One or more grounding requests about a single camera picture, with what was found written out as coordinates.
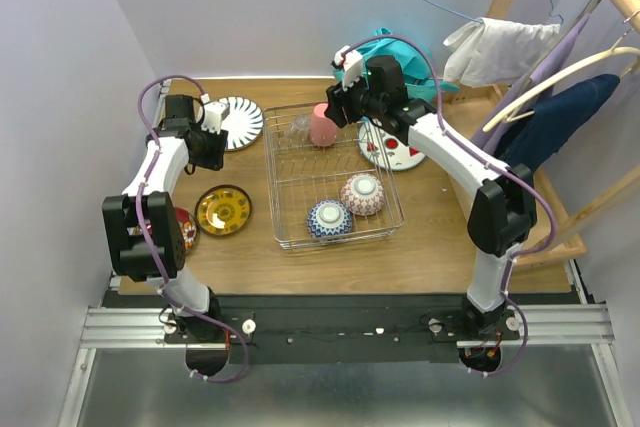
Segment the gold black plate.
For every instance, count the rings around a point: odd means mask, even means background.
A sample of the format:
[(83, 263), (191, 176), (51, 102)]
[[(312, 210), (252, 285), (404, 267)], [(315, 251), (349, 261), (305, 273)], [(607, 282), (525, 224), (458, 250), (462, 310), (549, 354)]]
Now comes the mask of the gold black plate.
[(194, 218), (205, 235), (224, 237), (246, 227), (252, 208), (252, 201), (245, 190), (229, 184), (219, 185), (200, 196), (194, 208)]

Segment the wooden clothes rack frame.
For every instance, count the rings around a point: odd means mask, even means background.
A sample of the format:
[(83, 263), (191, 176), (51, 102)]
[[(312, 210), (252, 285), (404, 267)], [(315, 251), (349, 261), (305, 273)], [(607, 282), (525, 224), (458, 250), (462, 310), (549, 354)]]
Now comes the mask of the wooden clothes rack frame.
[[(616, 9), (626, 17), (624, 23), (629, 26), (631, 31), (639, 30), (639, 0), (609, 0)], [(544, 90), (552, 87), (556, 83), (566, 77), (577, 73), (593, 64), (602, 62), (614, 56), (639, 55), (639, 49), (636, 47), (623, 46), (620, 41), (616, 41), (609, 49), (586, 57), (566, 68), (559, 73), (551, 76), (540, 85), (532, 88), (526, 93), (520, 95), (517, 99), (505, 106), (500, 112), (493, 116), (482, 127), (484, 132), (501, 124), (512, 123), (517, 120), (524, 119), (532, 115), (530, 111), (523, 113), (521, 108), (526, 102)], [(549, 178), (545, 173), (541, 173), (534, 177), (542, 182), (543, 190), (552, 195), (552, 212), (560, 213), (560, 221), (556, 224), (554, 238), (546, 245), (545, 237), (542, 237), (534, 245), (531, 246), (531, 253), (523, 253), (517, 261), (519, 269), (532, 269), (554, 264), (560, 261), (569, 261), (575, 259), (586, 252), (586, 247), (579, 238), (579, 233), (599, 220), (607, 212), (615, 206), (626, 200), (629, 196), (635, 194), (639, 190), (639, 168), (634, 167), (631, 171), (621, 177), (613, 187), (606, 190), (603, 194), (596, 197), (580, 212), (572, 217), (567, 215), (563, 205), (555, 194)]]

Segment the white garment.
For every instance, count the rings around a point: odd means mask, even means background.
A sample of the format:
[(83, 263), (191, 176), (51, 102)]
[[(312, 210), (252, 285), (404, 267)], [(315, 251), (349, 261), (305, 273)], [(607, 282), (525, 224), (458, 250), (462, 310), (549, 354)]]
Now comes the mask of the white garment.
[(453, 33), (443, 45), (451, 51), (442, 79), (482, 87), (518, 79), (559, 38), (559, 24), (523, 24), (481, 18)]

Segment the wire dish rack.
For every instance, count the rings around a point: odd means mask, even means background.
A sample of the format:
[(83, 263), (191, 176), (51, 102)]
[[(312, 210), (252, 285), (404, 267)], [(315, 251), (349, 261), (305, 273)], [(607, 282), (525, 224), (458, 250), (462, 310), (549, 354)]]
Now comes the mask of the wire dish rack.
[[(362, 122), (338, 130), (330, 147), (318, 147), (309, 139), (285, 137), (291, 121), (300, 114), (311, 118), (313, 104), (268, 108), (263, 111), (263, 138), (269, 181), (272, 224), (276, 241), (284, 249), (315, 248), (354, 242), (394, 233), (404, 223), (393, 171), (381, 169), (365, 159), (358, 147)], [(385, 192), (385, 205), (372, 216), (352, 215), (353, 228), (346, 235), (312, 238), (307, 215), (318, 202), (340, 199), (340, 190), (353, 175), (376, 176)]]

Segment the clear glass cup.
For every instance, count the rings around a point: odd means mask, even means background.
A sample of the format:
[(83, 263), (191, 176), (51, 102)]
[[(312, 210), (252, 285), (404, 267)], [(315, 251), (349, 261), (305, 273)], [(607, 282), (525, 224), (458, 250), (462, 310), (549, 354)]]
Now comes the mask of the clear glass cup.
[(309, 139), (310, 130), (311, 118), (308, 115), (300, 114), (291, 121), (285, 131), (285, 137), (292, 141), (304, 143)]

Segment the navy garment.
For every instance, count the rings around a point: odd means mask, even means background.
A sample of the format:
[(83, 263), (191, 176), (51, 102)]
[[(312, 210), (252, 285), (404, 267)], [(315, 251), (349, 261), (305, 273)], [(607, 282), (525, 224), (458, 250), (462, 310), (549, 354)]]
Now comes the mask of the navy garment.
[(620, 81), (617, 75), (601, 74), (537, 102), (531, 116), (514, 122), (501, 137), (494, 156), (535, 173), (598, 112)]

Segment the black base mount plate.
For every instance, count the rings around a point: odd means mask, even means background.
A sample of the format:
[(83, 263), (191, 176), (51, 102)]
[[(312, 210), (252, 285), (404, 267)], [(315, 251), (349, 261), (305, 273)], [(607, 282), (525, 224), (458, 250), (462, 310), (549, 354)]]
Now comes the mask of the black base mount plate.
[(210, 321), (172, 309), (101, 307), (87, 313), (81, 344), (181, 351), (192, 376), (246, 366), (303, 363), (464, 362), (483, 372), (504, 351), (589, 344), (605, 338), (605, 308), (526, 295), (489, 314), (461, 294), (218, 295)]

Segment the pink plastic cup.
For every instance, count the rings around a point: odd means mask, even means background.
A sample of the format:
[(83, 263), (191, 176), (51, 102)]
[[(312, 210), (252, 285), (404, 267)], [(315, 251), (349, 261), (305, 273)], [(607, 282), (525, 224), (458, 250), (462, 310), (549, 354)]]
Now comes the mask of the pink plastic cup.
[(325, 115), (327, 107), (327, 103), (316, 104), (311, 115), (310, 138), (318, 147), (330, 147), (337, 138), (338, 127)]

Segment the grey metal hanger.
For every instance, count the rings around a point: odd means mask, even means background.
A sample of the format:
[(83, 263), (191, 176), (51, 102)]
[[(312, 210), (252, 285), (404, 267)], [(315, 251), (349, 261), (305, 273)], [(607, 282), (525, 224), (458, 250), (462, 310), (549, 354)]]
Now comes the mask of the grey metal hanger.
[(587, 4), (584, 6), (584, 8), (577, 15), (575, 22), (579, 23), (582, 18), (590, 15), (599, 6), (601, 2), (602, 0), (589, 0)]

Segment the white blue striped plate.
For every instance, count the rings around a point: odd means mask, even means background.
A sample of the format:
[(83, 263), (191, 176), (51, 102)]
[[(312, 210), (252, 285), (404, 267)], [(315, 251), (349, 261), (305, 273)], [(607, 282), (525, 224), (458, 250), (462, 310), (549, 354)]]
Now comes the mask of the white blue striped plate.
[(219, 102), (229, 107), (228, 116), (222, 123), (222, 128), (228, 132), (226, 151), (238, 151), (254, 143), (263, 130), (262, 109), (245, 97), (223, 97)]

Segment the teal cloth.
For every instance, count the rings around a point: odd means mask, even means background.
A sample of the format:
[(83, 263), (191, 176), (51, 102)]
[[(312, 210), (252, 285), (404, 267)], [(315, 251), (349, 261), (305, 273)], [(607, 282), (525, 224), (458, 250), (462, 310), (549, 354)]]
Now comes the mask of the teal cloth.
[(384, 38), (368, 42), (357, 48), (367, 61), (371, 57), (391, 55), (401, 66), (407, 93), (410, 98), (420, 98), (432, 102), (436, 97), (435, 82), (428, 63), (413, 47), (408, 44)]

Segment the blue patterned bowl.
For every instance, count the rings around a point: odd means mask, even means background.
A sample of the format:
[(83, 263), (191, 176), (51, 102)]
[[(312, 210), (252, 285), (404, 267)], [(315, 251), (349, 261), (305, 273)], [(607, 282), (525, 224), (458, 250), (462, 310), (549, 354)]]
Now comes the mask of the blue patterned bowl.
[(316, 203), (307, 215), (307, 230), (312, 238), (346, 235), (352, 231), (352, 214), (345, 204), (327, 199)]

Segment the white watermelon plate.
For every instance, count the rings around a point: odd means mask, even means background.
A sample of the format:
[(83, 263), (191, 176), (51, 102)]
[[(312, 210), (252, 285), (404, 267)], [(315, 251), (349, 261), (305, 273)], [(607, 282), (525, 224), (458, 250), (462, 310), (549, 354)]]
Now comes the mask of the white watermelon plate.
[(370, 121), (362, 122), (358, 128), (358, 147), (366, 160), (381, 169), (406, 171), (426, 159), (423, 153), (404, 145)]

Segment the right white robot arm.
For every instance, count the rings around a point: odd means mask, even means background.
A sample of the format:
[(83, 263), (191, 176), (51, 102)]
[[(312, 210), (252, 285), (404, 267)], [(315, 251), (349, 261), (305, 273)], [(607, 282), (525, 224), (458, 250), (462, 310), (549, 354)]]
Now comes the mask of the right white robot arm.
[(458, 324), (469, 337), (493, 332), (506, 309), (512, 257), (537, 221), (532, 174), (510, 170), (455, 131), (429, 102), (409, 97), (400, 64), (390, 55), (364, 60), (338, 52), (341, 81), (326, 91), (326, 117), (343, 128), (362, 118), (438, 164), (472, 198), (467, 232), (476, 247), (473, 280)]

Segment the red white patterned bowl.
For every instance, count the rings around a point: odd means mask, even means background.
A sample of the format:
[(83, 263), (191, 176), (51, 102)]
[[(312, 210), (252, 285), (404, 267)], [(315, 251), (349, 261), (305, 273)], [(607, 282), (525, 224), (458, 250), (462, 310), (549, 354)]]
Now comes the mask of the red white patterned bowl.
[(371, 174), (351, 176), (340, 190), (340, 201), (357, 216), (372, 216), (385, 205), (385, 192), (380, 180)]

